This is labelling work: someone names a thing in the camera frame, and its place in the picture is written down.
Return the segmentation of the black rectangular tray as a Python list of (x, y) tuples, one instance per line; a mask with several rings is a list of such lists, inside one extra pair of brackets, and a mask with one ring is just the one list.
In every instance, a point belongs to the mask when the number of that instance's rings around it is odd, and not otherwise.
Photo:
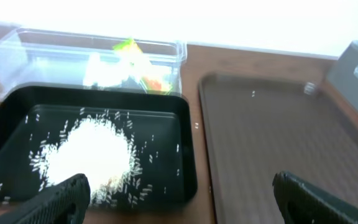
[(50, 86), (0, 104), (0, 201), (84, 174), (90, 204), (171, 210), (197, 191), (190, 111), (179, 96)]

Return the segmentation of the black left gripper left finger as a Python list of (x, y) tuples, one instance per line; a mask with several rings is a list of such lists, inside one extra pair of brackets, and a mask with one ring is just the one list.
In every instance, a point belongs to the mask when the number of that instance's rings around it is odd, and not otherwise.
[(0, 224), (82, 224), (89, 204), (88, 179), (75, 174), (0, 215)]

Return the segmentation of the white tissue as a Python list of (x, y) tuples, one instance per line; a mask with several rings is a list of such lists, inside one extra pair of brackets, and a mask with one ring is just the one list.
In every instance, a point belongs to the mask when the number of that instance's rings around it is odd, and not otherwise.
[(94, 52), (89, 55), (83, 85), (98, 88), (119, 86), (128, 78), (129, 69), (124, 64), (103, 62), (100, 54)]

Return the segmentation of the spilled rice pile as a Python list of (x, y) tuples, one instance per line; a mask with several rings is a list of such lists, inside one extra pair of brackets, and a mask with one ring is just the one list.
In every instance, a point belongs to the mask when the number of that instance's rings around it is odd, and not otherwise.
[(185, 198), (180, 131), (170, 113), (34, 110), (0, 151), (0, 198), (26, 200), (82, 173), (95, 207), (180, 203)]

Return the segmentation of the brown serving tray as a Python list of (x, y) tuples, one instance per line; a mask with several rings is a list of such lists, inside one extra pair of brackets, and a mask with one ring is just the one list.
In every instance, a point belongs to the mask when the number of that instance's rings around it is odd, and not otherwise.
[(218, 223), (282, 223), (280, 171), (358, 208), (358, 129), (327, 94), (218, 73), (199, 92)]

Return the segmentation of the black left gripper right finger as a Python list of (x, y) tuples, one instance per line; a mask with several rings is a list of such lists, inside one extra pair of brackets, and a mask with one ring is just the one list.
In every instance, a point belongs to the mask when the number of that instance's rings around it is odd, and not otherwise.
[(291, 172), (276, 173), (272, 185), (285, 224), (358, 224), (357, 207)]

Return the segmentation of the yellow green snack wrapper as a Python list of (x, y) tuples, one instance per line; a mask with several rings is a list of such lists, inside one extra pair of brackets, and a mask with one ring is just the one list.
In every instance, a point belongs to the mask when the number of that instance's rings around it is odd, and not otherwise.
[(172, 84), (163, 80), (158, 74), (150, 59), (143, 53), (133, 38), (112, 47), (113, 51), (121, 58), (120, 64), (146, 93), (159, 91), (163, 95), (169, 94)]

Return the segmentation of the clear plastic bin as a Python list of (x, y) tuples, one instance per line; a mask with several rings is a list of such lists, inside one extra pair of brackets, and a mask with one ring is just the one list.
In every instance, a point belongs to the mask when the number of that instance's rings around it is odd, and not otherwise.
[[(0, 22), (0, 101), (16, 88), (36, 84), (145, 92), (131, 76), (119, 86), (83, 85), (90, 54), (99, 53), (103, 62), (119, 63), (121, 58), (112, 47), (126, 39), (130, 38), (42, 30)], [(141, 39), (135, 42), (163, 80), (172, 84), (171, 92), (181, 93), (180, 69), (187, 60), (186, 42)]]

